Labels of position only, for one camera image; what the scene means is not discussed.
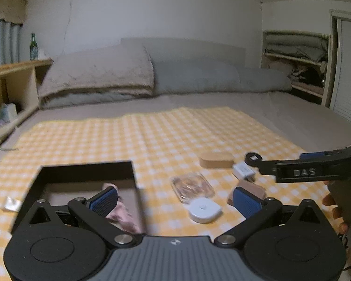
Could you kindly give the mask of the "person right hand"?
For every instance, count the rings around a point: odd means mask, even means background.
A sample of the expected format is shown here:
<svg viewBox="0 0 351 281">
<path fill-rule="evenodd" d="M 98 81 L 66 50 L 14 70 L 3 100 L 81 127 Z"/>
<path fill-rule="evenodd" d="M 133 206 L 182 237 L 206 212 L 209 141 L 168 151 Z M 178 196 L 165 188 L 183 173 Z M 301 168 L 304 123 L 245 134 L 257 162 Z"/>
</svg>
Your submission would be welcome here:
<svg viewBox="0 0 351 281">
<path fill-rule="evenodd" d="M 334 206 L 336 204 L 336 202 L 335 202 L 334 198 L 332 197 L 332 195 L 329 193 L 328 195 L 323 197 L 322 204 L 324 206 Z M 338 206 L 334 207 L 332 210 L 332 216 L 333 216 L 333 219 L 342 218 L 341 208 Z M 339 233 L 345 235 L 345 234 L 347 234 L 348 230 L 349 230 L 349 225 L 345 221 L 343 221 L 339 225 Z"/>
</svg>

